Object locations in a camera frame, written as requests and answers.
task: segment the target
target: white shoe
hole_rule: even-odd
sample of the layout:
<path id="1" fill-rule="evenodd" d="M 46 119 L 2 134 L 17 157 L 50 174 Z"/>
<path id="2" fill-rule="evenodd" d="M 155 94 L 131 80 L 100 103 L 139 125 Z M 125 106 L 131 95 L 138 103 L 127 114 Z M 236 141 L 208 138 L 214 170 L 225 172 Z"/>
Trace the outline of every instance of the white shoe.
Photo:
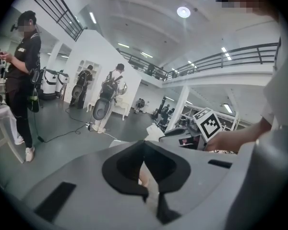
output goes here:
<path id="1" fill-rule="evenodd" d="M 98 126 L 97 125 L 92 125 L 92 128 L 94 131 L 98 131 Z"/>
<path id="2" fill-rule="evenodd" d="M 15 141 L 15 145 L 20 145 L 23 143 L 24 143 L 24 138 L 22 136 L 19 136 Z"/>
<path id="3" fill-rule="evenodd" d="M 101 133 L 104 133 L 105 131 L 106 131 L 105 128 L 99 128 L 97 133 L 101 134 Z"/>
<path id="4" fill-rule="evenodd" d="M 25 160 L 31 162 L 34 158 L 34 147 L 25 149 Z"/>

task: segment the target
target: black hair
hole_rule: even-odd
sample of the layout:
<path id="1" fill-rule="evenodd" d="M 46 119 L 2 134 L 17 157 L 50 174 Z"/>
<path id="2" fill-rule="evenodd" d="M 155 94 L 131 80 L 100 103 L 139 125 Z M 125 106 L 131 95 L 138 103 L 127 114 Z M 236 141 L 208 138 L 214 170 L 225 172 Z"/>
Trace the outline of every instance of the black hair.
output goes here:
<path id="1" fill-rule="evenodd" d="M 29 21 L 32 20 L 33 21 L 33 25 L 36 25 L 36 17 L 35 17 L 35 13 L 31 10 L 23 12 L 19 17 L 18 17 L 18 21 L 17 21 L 17 25 L 24 25 L 25 21 Z"/>
<path id="2" fill-rule="evenodd" d="M 119 63 L 118 65 L 117 65 L 117 67 L 116 67 L 116 70 L 121 70 L 121 71 L 123 71 L 125 69 L 125 66 L 123 65 L 123 64 L 121 64 L 121 63 Z"/>

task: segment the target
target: round ceiling light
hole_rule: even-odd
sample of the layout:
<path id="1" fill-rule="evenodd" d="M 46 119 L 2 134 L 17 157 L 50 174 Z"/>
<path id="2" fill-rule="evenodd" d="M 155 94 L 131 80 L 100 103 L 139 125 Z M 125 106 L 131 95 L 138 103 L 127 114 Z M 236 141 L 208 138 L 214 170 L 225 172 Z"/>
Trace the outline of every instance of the round ceiling light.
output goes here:
<path id="1" fill-rule="evenodd" d="M 177 14 L 182 18 L 188 18 L 191 15 L 191 12 L 186 7 L 179 7 L 177 9 Z"/>

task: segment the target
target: railing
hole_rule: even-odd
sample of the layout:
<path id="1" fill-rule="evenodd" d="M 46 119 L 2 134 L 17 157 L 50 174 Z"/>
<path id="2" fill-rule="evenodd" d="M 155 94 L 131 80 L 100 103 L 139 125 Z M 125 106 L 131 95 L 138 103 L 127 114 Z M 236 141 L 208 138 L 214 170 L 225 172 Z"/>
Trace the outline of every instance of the railing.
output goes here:
<path id="1" fill-rule="evenodd" d="M 126 60 L 128 60 L 129 64 L 132 65 L 132 67 L 135 70 L 141 71 L 161 81 L 165 81 L 167 79 L 168 72 L 163 70 L 162 68 L 159 68 L 149 63 L 148 61 L 140 59 L 126 52 L 123 52 L 123 51 L 119 51 L 119 52 Z"/>
<path id="2" fill-rule="evenodd" d="M 84 30 L 64 0 L 34 0 L 64 31 L 77 41 Z"/>
<path id="3" fill-rule="evenodd" d="M 166 80 L 208 69 L 245 64 L 274 63 L 277 45 L 278 43 L 260 44 L 208 56 L 170 71 Z"/>

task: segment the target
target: gray floor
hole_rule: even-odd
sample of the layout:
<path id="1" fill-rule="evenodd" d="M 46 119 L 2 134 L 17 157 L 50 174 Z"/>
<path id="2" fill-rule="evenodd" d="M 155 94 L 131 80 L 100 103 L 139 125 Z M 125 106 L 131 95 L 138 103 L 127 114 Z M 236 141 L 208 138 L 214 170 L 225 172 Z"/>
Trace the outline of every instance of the gray floor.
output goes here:
<path id="1" fill-rule="evenodd" d="M 36 124 L 39 135 L 49 140 L 55 136 L 75 130 L 83 123 L 69 118 L 65 109 L 68 104 L 60 100 L 44 102 L 44 108 L 36 114 Z M 72 108 L 71 116 L 78 120 L 88 122 L 91 112 L 86 109 Z M 85 127 L 75 133 L 57 138 L 49 143 L 40 143 L 36 138 L 34 129 L 34 116 L 29 117 L 34 146 L 35 158 L 30 163 L 20 164 L 8 146 L 0 148 L 0 183 L 8 192 L 19 199 L 39 181 L 56 171 L 71 160 L 109 147 L 113 138 L 106 134 L 89 132 Z M 106 125 L 108 134 L 123 141 L 135 141 L 147 136 L 146 128 L 152 124 L 149 114 L 134 114 L 130 111 L 128 117 L 122 121 L 121 115 L 112 113 Z M 16 146 L 24 156 L 25 145 Z"/>

